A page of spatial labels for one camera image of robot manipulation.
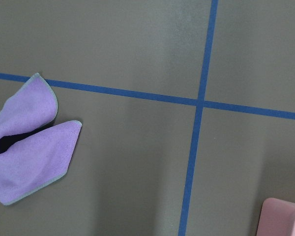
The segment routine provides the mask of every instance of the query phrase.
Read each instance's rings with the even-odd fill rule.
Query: pink bin
[[[261,210],[257,236],[295,236],[295,203],[266,199]]]

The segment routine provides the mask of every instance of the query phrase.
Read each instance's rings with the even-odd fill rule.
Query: vertical blue line
[[[209,17],[209,22],[207,27],[207,34],[206,34],[206,46],[205,46],[203,63],[202,63],[201,80],[200,80],[200,86],[199,86],[199,92],[198,92],[195,120],[193,124],[193,131],[192,131],[192,137],[191,137],[188,168],[187,168],[185,189],[184,189],[183,200],[182,200],[178,236],[185,236],[186,234],[193,174],[195,169],[200,127],[201,127],[202,111],[204,107],[204,100],[205,100],[206,88],[207,88],[207,75],[208,75],[212,43],[213,43],[217,4],[218,4],[218,0],[212,0],[210,17]]]

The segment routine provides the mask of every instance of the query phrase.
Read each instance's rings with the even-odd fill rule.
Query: blue tape
[[[184,189],[183,200],[182,200],[178,236],[185,236],[186,234],[191,190],[192,190],[192,183],[193,183],[193,174],[194,174],[195,162],[197,157],[202,112],[203,112],[204,100],[205,100],[206,88],[207,88],[207,75],[208,75],[211,50],[212,50],[212,44],[213,44],[217,4],[218,4],[218,0],[212,0],[210,17],[209,17],[209,22],[207,27],[207,34],[206,34],[206,46],[205,46],[205,52],[204,52],[204,59],[203,59],[202,70],[201,70],[201,80],[200,80],[198,99],[197,99],[198,103],[196,107],[195,120],[193,124],[193,131],[192,131],[192,137],[191,137],[188,168],[187,168],[185,189]]]
[[[29,77],[0,73],[0,79],[26,82],[29,79]],[[125,90],[125,89],[118,89],[118,88],[107,88],[107,87],[101,87],[101,86],[85,85],[85,84],[78,84],[78,83],[64,82],[64,81],[57,81],[57,80],[46,80],[46,81],[50,86],[60,87],[60,88],[99,92],[99,93],[106,93],[106,94],[112,94],[112,95],[118,95],[118,96],[134,97],[134,98],[141,98],[146,100],[183,104],[183,105],[189,105],[189,106],[197,105],[197,100],[192,98],[175,97],[175,96],[161,95],[161,94],[148,93],[148,92],[138,92],[138,91]]]
[[[243,113],[249,113],[249,114],[269,116],[269,117],[295,119],[295,112],[285,112],[285,111],[271,110],[271,109],[258,108],[258,107],[247,107],[247,106],[227,104],[227,103],[221,103],[221,102],[205,101],[204,107],[225,110],[225,111],[243,112]]]

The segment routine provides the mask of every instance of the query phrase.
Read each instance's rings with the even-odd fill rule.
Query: gray surface
[[[263,201],[295,202],[295,120],[205,109],[187,236],[255,236]]]
[[[210,1],[0,1],[0,72],[197,97]]]
[[[219,1],[206,100],[295,112],[295,0]]]
[[[0,109],[21,85],[0,80]],[[68,173],[0,204],[0,236],[176,235],[194,107],[54,91],[56,123],[83,123]]]

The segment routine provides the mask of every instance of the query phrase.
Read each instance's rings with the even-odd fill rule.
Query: purple cloth
[[[58,102],[37,73],[4,104],[0,139],[31,132],[50,123]],[[0,154],[0,202],[12,204],[65,175],[82,124],[68,121],[13,144]]]

